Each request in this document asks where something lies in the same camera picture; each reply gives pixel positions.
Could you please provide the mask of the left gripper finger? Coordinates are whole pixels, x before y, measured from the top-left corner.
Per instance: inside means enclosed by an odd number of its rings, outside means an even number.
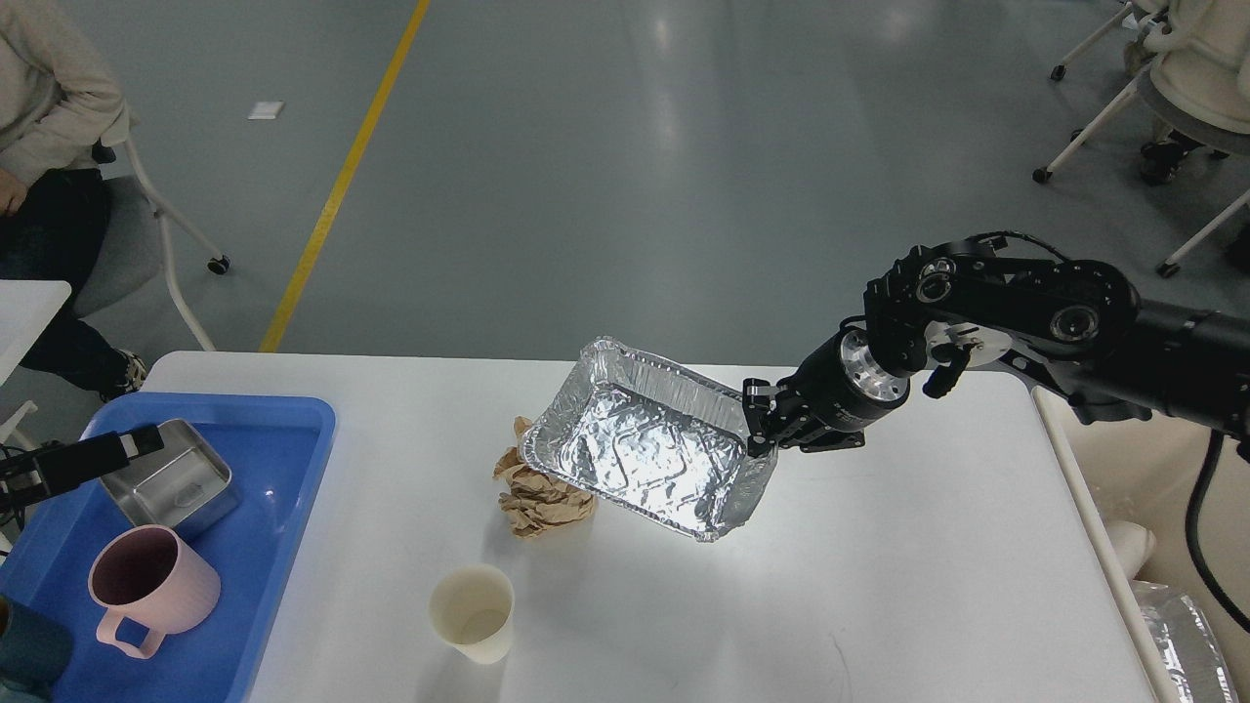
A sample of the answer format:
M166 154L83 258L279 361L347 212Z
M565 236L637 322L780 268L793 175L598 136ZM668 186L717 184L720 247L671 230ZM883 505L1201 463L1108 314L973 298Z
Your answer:
M159 427L108 432L72 444L42 447L2 459L4 494L62 494L130 467L139 457L164 449Z

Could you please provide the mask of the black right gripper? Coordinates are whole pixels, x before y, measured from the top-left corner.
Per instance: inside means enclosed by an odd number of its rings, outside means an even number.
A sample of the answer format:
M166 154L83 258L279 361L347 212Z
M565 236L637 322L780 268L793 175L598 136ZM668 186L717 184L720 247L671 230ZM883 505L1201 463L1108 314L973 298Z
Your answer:
M780 382L745 379L748 454L804 453L862 447L862 432L905 404L910 379L892 375L869 348L862 329L841 329Z

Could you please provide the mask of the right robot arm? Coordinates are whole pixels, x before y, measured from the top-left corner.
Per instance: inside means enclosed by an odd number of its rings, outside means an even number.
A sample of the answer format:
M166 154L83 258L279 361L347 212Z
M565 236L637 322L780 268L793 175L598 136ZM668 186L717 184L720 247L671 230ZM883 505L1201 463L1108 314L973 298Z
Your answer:
M1085 427L1160 412L1209 429L1185 545L1218 604L1246 628L1208 565L1199 523L1225 440L1248 457L1248 321L1145 300L1118 268L1048 243L1042 259L1000 256L1014 240L1036 236L982 231L912 248L868 283L861 315L844 319L790 377L746 379L748 454L859 447L868 427L906 403L915 374L930 370L925 397L948 395L975 365L972 333L1005 335L992 362L1062 397Z

